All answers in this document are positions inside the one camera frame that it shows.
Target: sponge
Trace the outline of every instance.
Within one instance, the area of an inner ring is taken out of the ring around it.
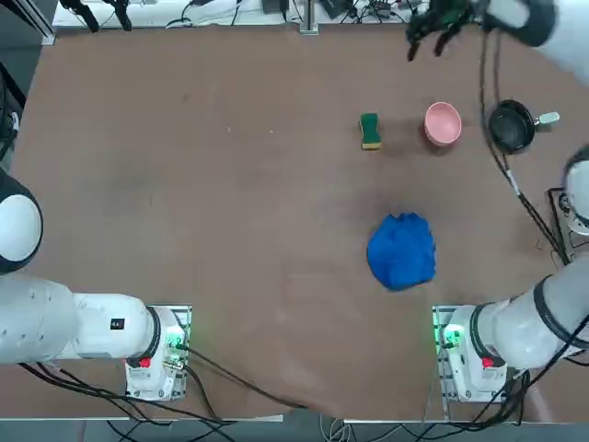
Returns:
[[[379,149],[382,142],[378,134],[378,115],[375,113],[363,113],[360,116],[360,131],[362,132],[362,149]]]

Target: crumpled blue towel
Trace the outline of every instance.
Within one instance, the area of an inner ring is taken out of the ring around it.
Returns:
[[[368,243],[368,265],[389,290],[403,290],[435,275],[435,244],[428,222],[415,214],[389,215]]]

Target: brown table surface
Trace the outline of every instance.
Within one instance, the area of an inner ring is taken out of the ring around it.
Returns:
[[[554,264],[482,143],[479,33],[465,31],[441,59],[431,41],[411,64],[407,49],[402,28],[378,26],[318,37],[276,27],[62,36],[42,51],[13,167],[45,216],[26,272],[74,291],[192,304],[193,344],[264,389],[339,417],[420,420],[431,306],[517,295]],[[532,112],[561,114],[513,158],[547,214],[544,191],[589,134],[587,89],[511,41],[501,85]],[[438,100],[464,126],[444,157],[419,134]],[[385,145],[364,152],[358,119],[372,111]],[[406,211],[431,224],[437,275],[390,293],[365,248],[387,214]],[[67,366],[124,385],[118,361]],[[18,367],[2,371],[4,417],[118,415]],[[221,415],[284,410],[202,376]],[[589,420],[585,377],[559,364],[530,393],[525,418]],[[177,405],[203,410],[194,385]],[[453,417],[478,408],[454,406]],[[436,392],[428,418],[441,417]]]

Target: black label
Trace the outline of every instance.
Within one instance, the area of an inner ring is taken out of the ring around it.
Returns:
[[[110,329],[111,330],[123,330],[125,328],[125,319],[115,319],[113,318],[110,320]]]

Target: pink bowl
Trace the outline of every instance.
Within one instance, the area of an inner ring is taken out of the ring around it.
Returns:
[[[460,114],[451,104],[434,103],[425,112],[425,134],[440,147],[454,143],[462,132]]]

